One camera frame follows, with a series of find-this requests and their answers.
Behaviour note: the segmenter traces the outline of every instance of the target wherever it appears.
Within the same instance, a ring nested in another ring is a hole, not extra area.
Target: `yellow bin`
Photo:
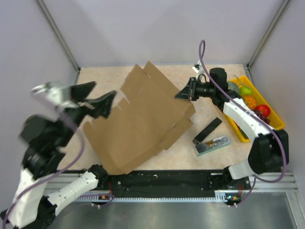
[[[267,106],[270,107],[271,113],[268,116],[268,119],[270,119],[270,126],[272,126],[274,129],[276,130],[281,130],[285,127],[285,123],[281,120],[281,118],[277,115],[277,113],[275,113],[275,111],[272,109],[272,107],[267,103],[267,101],[262,97],[262,95],[258,92],[258,90],[254,87],[254,85],[251,83],[251,81],[248,79],[248,77],[246,77],[245,75],[239,77],[240,81],[252,88],[252,95],[254,96],[254,98],[256,99],[257,105],[261,105],[261,104],[265,104]],[[238,79],[233,79],[231,80],[233,83],[236,83],[237,85],[239,84]],[[233,121],[233,119],[231,119],[230,117],[224,115],[226,120],[228,120],[230,126],[232,127],[232,129],[234,130],[235,134],[237,135],[238,139],[241,142],[249,142],[250,140],[248,138],[245,138],[243,136],[243,134],[240,132],[240,129],[238,128],[238,126],[235,124],[235,122]]]

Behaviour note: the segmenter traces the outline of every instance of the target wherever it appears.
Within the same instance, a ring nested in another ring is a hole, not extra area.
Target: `orange toy fruit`
[[[250,110],[254,110],[256,108],[257,103],[252,95],[244,95],[242,98],[244,103],[250,108]]]

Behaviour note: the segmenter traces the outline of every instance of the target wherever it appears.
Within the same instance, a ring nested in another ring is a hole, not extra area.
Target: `flattened cardboard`
[[[127,174],[163,149],[171,147],[192,126],[189,101],[152,63],[135,65],[126,77],[121,99],[108,119],[86,122],[83,131],[103,167],[111,175]]]

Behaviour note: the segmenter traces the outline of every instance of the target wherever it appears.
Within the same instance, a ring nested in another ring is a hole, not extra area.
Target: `beige tabletop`
[[[191,65],[162,65],[157,67],[179,89],[182,89],[186,85],[189,77],[196,76]],[[223,67],[228,74],[228,80],[233,79],[234,74],[237,76],[245,75],[244,68],[241,64],[207,65],[208,69],[214,67]],[[78,83],[96,81],[97,85],[89,97],[100,97],[111,90],[119,91],[121,85],[124,83],[125,77],[131,69],[132,66],[85,67],[81,69]],[[114,105],[117,104],[121,97],[122,94],[118,93]],[[211,99],[200,98],[193,104],[196,109],[196,113],[191,117],[193,126],[172,147],[168,150],[163,150],[158,156],[151,158],[137,169],[222,169],[248,157],[251,143],[239,142],[224,118],[224,114],[213,105]],[[229,135],[232,143],[229,146],[197,157],[192,139],[216,117],[219,117],[223,123],[205,140],[212,140],[216,137]],[[74,136],[63,150],[67,154],[61,161],[59,168],[63,168],[69,164],[76,157],[79,149],[80,142],[77,136]],[[100,164],[100,162],[86,139],[85,151],[71,169],[89,168],[93,164]]]

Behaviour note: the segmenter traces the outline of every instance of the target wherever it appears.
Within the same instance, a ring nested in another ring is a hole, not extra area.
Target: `wall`
[[[2,211],[9,207],[19,182],[26,150],[18,140],[23,122],[35,113],[51,114],[31,98],[31,88],[52,80],[74,83],[76,72],[34,0],[1,1],[0,17]]]
[[[80,66],[247,63],[281,0],[45,0]]]
[[[253,66],[254,82],[286,123],[290,169],[305,199],[305,1],[289,8]]]

